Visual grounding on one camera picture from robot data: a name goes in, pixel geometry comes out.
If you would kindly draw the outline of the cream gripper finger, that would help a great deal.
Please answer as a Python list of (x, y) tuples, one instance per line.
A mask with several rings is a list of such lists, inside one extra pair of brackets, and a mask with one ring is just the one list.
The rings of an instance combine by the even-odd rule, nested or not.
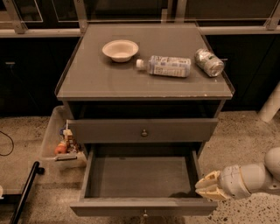
[(221, 175), (220, 171), (212, 171), (208, 173), (204, 178), (200, 179), (195, 187), (199, 188), (207, 188), (209, 186), (213, 186), (218, 183), (218, 177)]
[(230, 196), (218, 187), (215, 187), (213, 190), (197, 189), (196, 193), (209, 200), (218, 201), (230, 199)]

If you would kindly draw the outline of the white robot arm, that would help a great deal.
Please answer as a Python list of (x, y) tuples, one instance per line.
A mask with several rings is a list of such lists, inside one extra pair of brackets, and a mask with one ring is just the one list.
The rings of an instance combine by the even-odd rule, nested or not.
[(280, 148), (270, 149), (264, 161), (232, 165), (212, 171), (195, 185), (195, 192), (210, 200), (245, 199), (253, 193), (280, 193)]

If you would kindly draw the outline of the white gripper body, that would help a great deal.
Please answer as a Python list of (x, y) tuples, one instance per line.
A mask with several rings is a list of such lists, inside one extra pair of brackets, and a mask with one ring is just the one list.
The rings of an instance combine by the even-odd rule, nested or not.
[(244, 184), (239, 165), (226, 167), (221, 172), (219, 181), (222, 190), (233, 199), (240, 200), (251, 195)]

